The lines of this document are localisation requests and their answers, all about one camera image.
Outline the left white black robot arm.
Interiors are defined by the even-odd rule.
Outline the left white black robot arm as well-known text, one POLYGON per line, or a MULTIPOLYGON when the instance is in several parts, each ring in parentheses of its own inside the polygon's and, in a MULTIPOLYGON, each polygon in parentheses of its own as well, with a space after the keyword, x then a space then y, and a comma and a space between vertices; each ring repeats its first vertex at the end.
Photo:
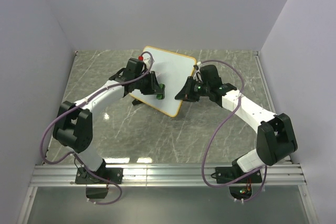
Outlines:
POLYGON ((106 162, 92 144, 94 116, 134 90, 139 90, 143 95, 164 97, 165 86, 158 83, 156 74, 151 69, 153 56, 148 51, 145 54, 147 58, 142 55, 130 58, 124 68, 92 94, 74 103, 65 101, 60 105, 52 136, 70 149, 94 183, 108 179, 106 162))

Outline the green whiteboard eraser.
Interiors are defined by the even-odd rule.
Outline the green whiteboard eraser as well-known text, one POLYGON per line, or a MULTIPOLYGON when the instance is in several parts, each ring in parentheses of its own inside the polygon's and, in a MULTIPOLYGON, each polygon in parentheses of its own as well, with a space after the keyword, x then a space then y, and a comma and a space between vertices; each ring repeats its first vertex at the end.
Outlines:
POLYGON ((160 83, 159 84, 159 91, 156 94, 157 100, 163 100, 165 98, 165 84, 160 83))

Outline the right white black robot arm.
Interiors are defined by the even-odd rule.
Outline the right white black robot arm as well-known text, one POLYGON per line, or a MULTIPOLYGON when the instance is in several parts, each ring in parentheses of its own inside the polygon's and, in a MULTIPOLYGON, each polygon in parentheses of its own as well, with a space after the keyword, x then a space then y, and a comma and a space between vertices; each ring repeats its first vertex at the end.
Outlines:
POLYGON ((200 67, 196 77, 189 76, 175 99, 197 102, 200 97, 237 115, 257 134, 256 148, 232 162, 234 180, 243 182, 252 171, 272 166, 298 149, 290 117, 265 110, 234 85, 223 83, 215 65, 200 67))

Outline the black wire whiteboard stand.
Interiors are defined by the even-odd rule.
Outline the black wire whiteboard stand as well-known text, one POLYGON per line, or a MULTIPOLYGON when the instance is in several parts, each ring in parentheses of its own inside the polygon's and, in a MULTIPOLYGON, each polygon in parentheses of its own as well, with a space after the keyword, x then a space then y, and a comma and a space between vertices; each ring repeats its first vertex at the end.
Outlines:
POLYGON ((133 105, 133 106, 140 105, 140 104, 142 104, 142 103, 143 103, 143 102, 140 101, 140 100, 138 100, 138 99, 133 99, 133 101, 132 101, 132 105, 133 105))

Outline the orange framed whiteboard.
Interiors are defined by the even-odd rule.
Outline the orange framed whiteboard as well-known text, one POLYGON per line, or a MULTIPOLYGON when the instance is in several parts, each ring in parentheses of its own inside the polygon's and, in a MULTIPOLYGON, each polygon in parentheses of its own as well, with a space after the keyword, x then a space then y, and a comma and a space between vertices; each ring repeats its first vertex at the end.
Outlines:
POLYGON ((177 116, 182 104, 182 101, 176 100, 175 96, 181 91, 187 78, 192 75, 196 59, 150 46, 146 46, 143 50, 153 56, 154 63, 151 70, 155 71, 158 83, 165 85, 165 97, 159 100, 155 95, 143 95, 139 90, 134 90, 130 96, 173 118, 177 116))

